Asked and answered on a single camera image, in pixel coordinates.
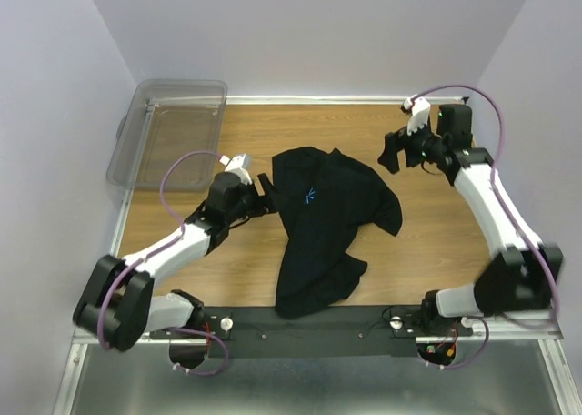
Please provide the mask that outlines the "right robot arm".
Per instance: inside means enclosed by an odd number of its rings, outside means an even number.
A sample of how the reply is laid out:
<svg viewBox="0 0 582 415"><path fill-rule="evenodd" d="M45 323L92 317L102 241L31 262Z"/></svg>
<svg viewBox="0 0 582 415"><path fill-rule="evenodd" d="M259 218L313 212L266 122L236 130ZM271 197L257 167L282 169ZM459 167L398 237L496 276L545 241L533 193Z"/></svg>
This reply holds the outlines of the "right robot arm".
<svg viewBox="0 0 582 415"><path fill-rule="evenodd" d="M473 283L428 292L418 312L420 328L436 335L452 319L500 317L528 330L553 329L564 261L559 246L544 243L527 225L500 182L494 158L474 146L471 108L440 106L436 129L430 108L424 98L404 102L407 124L386 134L378 162L395 174L403 152L409 168L436 165L471 209L490 260Z"/></svg>

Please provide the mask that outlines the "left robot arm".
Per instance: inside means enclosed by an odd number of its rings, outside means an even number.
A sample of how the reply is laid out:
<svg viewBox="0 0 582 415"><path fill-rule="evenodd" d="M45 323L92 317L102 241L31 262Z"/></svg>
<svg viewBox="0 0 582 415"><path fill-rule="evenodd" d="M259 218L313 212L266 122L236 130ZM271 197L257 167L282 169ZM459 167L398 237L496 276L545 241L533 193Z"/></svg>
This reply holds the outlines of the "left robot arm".
<svg viewBox="0 0 582 415"><path fill-rule="evenodd" d="M134 254L105 255L96 262L75 307L74 324L119 352L152 331L173 329L193 337L202 327L202 303L181 290L157 296L155 287L213 252L232 228L275 212L274 191L265 174L250 182L234 172L217 174L206 200L175 232Z"/></svg>

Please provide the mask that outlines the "black t-shirt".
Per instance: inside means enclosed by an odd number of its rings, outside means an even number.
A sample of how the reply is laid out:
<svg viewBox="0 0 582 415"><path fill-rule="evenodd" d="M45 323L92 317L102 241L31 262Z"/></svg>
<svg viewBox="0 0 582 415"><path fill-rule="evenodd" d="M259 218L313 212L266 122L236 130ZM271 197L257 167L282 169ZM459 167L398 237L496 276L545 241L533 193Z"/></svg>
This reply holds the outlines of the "black t-shirt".
<svg viewBox="0 0 582 415"><path fill-rule="evenodd" d="M288 241L276 285L276 314L298 319L347 299L367 270L348 255L360 227L399 233L396 194L370 166L338 149L300 147L275 155L276 209Z"/></svg>

